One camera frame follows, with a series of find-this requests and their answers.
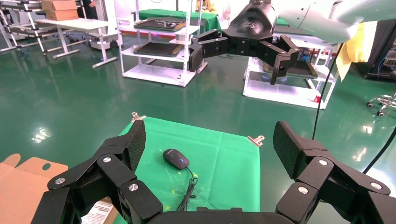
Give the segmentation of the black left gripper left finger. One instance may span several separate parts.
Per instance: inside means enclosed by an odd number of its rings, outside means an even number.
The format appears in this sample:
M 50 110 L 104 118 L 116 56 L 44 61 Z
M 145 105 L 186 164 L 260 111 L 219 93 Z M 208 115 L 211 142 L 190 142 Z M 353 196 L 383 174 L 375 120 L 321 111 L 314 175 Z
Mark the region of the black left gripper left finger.
M 146 224 L 163 205 L 136 175 L 145 149 L 143 120 L 124 135 L 106 139 L 88 160 L 53 177 L 47 184 L 34 224 L 79 224 L 95 203 L 109 198 L 129 224 Z

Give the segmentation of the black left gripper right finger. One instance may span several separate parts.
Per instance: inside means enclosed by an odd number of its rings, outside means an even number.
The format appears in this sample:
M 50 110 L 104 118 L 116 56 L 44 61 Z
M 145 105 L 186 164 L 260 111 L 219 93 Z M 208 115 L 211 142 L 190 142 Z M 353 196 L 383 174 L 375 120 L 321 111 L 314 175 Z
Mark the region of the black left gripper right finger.
M 382 182 L 337 160 L 320 142 L 297 135 L 288 123 L 275 125 L 273 146 L 294 183 L 276 213 L 305 224 L 320 201 L 352 224 L 393 224 L 396 200 Z

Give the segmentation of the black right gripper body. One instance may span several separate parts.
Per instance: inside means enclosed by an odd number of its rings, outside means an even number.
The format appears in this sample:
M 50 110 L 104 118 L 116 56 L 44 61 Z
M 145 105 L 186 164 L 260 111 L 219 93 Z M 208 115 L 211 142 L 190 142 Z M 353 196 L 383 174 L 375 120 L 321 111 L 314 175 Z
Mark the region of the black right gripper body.
M 277 15 L 271 3 L 249 3 L 224 29 L 228 38 L 227 53 L 261 57 L 265 53 L 263 42 L 272 43 Z

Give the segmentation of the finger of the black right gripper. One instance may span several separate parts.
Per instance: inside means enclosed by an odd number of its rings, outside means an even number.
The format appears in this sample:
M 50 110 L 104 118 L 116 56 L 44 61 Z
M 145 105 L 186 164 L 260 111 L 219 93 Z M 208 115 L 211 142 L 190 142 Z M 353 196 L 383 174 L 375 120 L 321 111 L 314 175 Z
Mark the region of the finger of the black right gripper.
M 260 59 L 273 67 L 270 84 L 274 85 L 278 77 L 284 77 L 287 70 L 295 66 L 300 49 L 286 35 L 272 43 L 260 41 L 263 53 Z
M 189 70 L 196 71 L 205 58 L 226 54 L 229 45 L 229 38 L 217 29 L 193 37 L 189 46 Z

